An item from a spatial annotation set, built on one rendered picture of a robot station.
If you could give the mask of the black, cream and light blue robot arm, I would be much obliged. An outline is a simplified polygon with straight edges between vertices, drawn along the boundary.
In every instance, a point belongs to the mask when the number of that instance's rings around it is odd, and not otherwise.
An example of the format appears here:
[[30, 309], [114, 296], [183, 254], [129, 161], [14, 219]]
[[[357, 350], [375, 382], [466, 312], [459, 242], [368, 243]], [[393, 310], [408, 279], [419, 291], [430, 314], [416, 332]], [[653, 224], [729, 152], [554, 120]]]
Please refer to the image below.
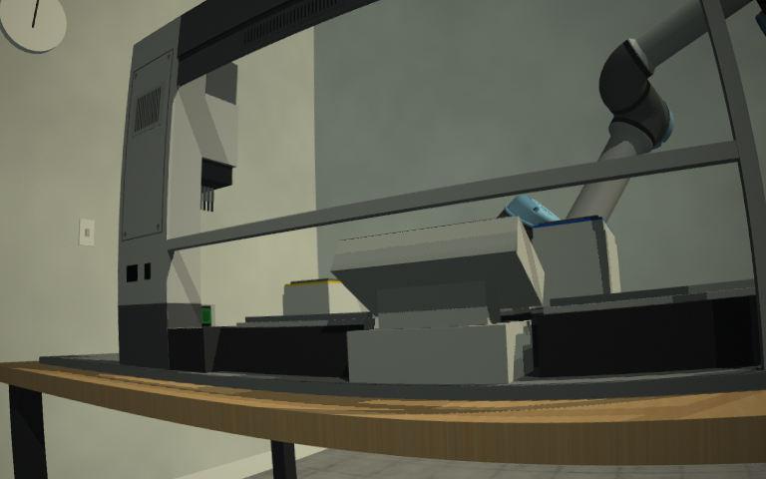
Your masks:
[[[751, 1], [753, 0], [720, 0], [725, 19]], [[762, 10], [756, 15], [756, 21], [766, 36], [766, 0], [756, 1]], [[599, 216], [607, 222], [629, 179], [630, 178], [584, 185], [567, 215], [566, 220], [586, 216]], [[560, 219], [552, 212], [526, 195], [516, 196], [505, 206], [505, 209], [497, 216], [497, 218], [517, 215], [519, 215], [531, 242], [534, 225], [560, 221]]]

